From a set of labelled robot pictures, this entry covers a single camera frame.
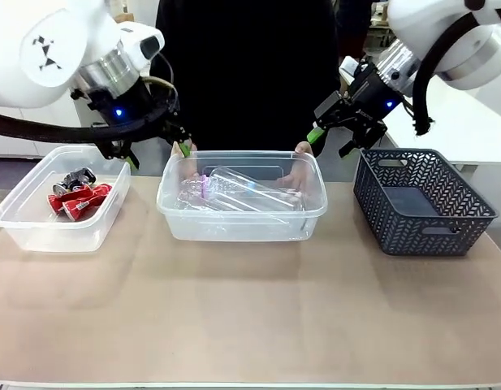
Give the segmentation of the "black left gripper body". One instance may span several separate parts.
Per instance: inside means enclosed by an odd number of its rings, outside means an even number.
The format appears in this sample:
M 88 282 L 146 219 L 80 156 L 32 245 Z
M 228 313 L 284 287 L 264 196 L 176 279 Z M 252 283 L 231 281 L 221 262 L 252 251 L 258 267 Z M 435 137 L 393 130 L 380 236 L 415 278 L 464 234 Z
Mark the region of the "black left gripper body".
M 148 86 L 142 79 L 124 94 L 112 97 L 107 89 L 88 94 L 89 108 L 106 122 L 93 128 L 95 141 L 145 141 L 164 134 L 171 116 L 171 89 L 156 84 Z

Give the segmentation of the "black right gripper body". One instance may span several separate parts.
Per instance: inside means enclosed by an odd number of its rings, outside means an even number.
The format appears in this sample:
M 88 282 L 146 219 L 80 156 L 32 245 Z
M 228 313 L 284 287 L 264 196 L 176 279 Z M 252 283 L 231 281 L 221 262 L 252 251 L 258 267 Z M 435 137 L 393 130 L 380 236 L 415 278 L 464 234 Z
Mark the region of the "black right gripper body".
M 371 63 L 342 68 L 348 83 L 348 116 L 356 119 L 383 120 L 399 104 L 400 94 L 388 86 Z

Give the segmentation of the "person right hand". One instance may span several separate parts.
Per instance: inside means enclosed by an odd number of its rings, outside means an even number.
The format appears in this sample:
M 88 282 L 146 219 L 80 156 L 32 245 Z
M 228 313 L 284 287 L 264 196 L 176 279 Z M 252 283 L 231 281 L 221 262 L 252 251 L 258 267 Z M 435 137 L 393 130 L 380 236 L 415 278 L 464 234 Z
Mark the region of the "person right hand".
M 188 158 L 191 154 L 197 152 L 197 146 L 188 139 L 183 142 L 175 141 L 171 147 L 171 157 L 178 156 L 179 158 Z

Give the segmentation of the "person left hand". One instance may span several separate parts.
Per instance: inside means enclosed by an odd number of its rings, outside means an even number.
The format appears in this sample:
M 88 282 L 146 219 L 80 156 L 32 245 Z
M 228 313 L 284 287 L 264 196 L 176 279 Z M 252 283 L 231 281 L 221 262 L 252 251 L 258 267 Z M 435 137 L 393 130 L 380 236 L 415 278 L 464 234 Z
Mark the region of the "person left hand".
M 295 190 L 304 188 L 308 177 L 307 168 L 300 160 L 300 156 L 304 154 L 313 155 L 312 146 L 307 141 L 302 141 L 295 147 L 293 156 L 296 157 L 296 160 L 292 164 L 290 173 L 278 179 L 278 183 L 282 187 Z

